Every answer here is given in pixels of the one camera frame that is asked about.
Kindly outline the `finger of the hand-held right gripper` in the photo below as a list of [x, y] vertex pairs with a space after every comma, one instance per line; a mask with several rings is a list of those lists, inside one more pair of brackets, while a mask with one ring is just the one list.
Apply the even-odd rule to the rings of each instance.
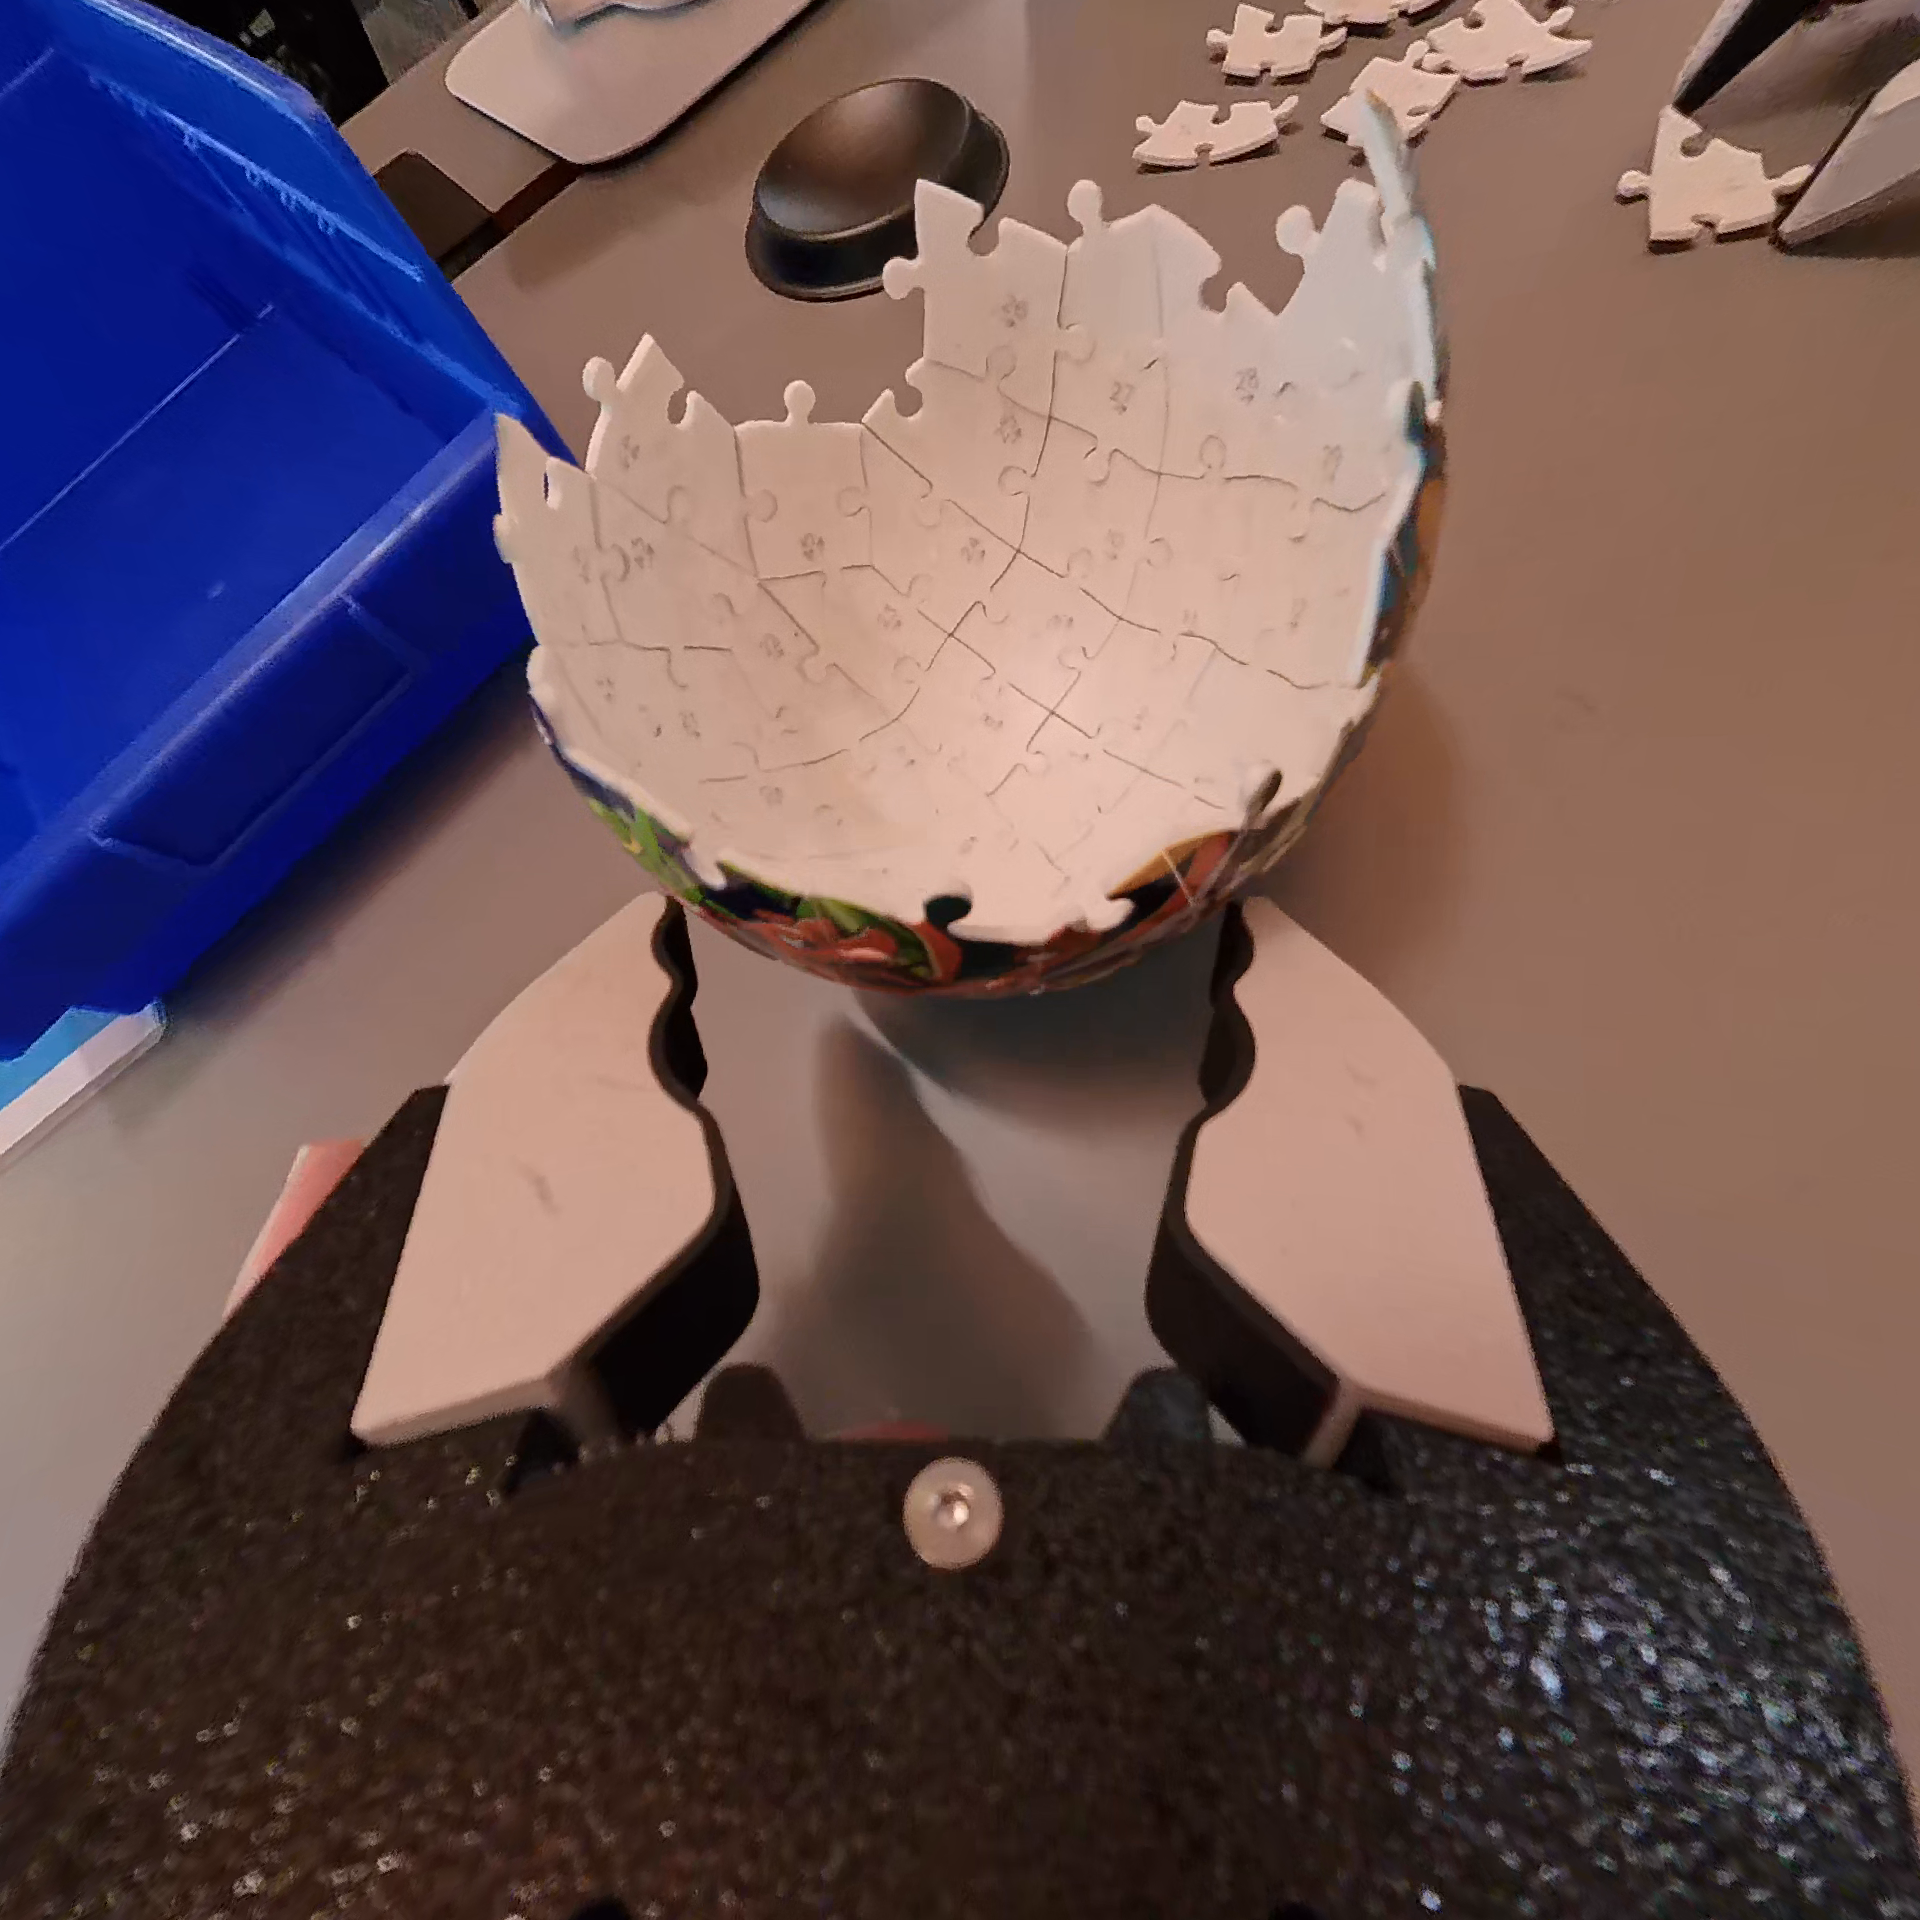
[[1808, 1], [1719, 1], [1674, 80], [1672, 107], [1710, 102], [1806, 16]]
[[1780, 248], [1806, 248], [1882, 214], [1918, 180], [1918, 67], [1886, 80], [1815, 167], [1779, 221]]

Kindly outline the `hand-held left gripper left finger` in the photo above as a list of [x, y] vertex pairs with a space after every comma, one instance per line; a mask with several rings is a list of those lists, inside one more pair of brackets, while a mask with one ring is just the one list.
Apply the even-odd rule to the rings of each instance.
[[641, 896], [468, 1046], [353, 1407], [362, 1445], [514, 1412], [642, 1438], [747, 1331], [760, 1273], [703, 1099], [698, 990], [682, 904]]

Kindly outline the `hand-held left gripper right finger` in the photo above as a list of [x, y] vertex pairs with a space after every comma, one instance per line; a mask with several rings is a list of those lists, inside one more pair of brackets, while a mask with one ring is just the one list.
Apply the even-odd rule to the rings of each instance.
[[1145, 1278], [1164, 1353], [1249, 1446], [1338, 1463], [1363, 1416], [1555, 1440], [1457, 1079], [1264, 897], [1220, 924], [1203, 1107]]

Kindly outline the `single white puzzle piece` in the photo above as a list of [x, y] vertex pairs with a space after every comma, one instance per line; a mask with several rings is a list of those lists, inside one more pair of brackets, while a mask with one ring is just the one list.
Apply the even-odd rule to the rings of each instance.
[[1695, 118], [1664, 105], [1650, 161], [1622, 174], [1617, 201], [1647, 206], [1654, 248], [1681, 248], [1703, 233], [1719, 241], [1769, 230], [1812, 174], [1812, 165], [1798, 165], [1771, 176], [1759, 150], [1708, 135]]

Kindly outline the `half-built cartoon puzzle ball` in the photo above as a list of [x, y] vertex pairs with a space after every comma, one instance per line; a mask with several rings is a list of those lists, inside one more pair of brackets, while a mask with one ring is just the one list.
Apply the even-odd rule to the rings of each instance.
[[1368, 176], [1284, 207], [1282, 308], [1164, 206], [1070, 239], [915, 180], [905, 412], [732, 423], [659, 340], [587, 457], [496, 416], [495, 540], [547, 747], [659, 888], [796, 969], [994, 996], [1217, 912], [1354, 761], [1444, 465], [1434, 236], [1377, 88]]

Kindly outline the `scattered loose puzzle pieces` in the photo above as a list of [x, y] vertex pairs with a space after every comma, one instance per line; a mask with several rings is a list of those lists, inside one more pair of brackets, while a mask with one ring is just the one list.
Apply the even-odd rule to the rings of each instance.
[[1593, 48], [1572, 35], [1572, 6], [1538, 12], [1523, 1], [1472, 1], [1426, 27], [1425, 20], [1441, 8], [1432, 1], [1310, 1], [1278, 16], [1236, 5], [1228, 27], [1208, 31], [1210, 57], [1235, 95], [1228, 102], [1178, 102], [1160, 118], [1138, 117], [1136, 167], [1184, 171], [1275, 149], [1299, 107], [1299, 99], [1281, 95], [1275, 85], [1310, 80], [1351, 40], [1399, 24], [1420, 30], [1399, 53], [1369, 57], [1319, 113], [1326, 135], [1359, 149], [1375, 111], [1380, 111], [1399, 142], [1411, 145], [1464, 87], [1558, 76]]

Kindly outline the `black round ball stand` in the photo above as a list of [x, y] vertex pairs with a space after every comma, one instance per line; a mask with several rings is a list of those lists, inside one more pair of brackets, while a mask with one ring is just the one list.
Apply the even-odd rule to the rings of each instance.
[[950, 85], [879, 80], [799, 121], [752, 190], [746, 253], [754, 277], [796, 301], [881, 289], [916, 252], [916, 187], [932, 180], [992, 211], [1011, 174], [994, 121]]

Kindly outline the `person's left hand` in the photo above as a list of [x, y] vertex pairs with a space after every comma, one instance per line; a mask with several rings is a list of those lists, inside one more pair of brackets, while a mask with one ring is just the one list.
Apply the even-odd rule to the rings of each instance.
[[323, 1137], [303, 1143], [284, 1176], [284, 1183], [262, 1223], [248, 1256], [227, 1293], [224, 1320], [232, 1320], [241, 1304], [264, 1283], [284, 1253], [304, 1233], [340, 1179], [353, 1169], [366, 1149], [363, 1137]]

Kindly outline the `blue plastic bin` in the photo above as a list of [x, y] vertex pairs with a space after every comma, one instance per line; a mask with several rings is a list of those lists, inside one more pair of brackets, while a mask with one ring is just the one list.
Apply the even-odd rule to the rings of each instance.
[[3, 1040], [177, 988], [531, 644], [496, 419], [566, 440], [295, 81], [6, 5]]

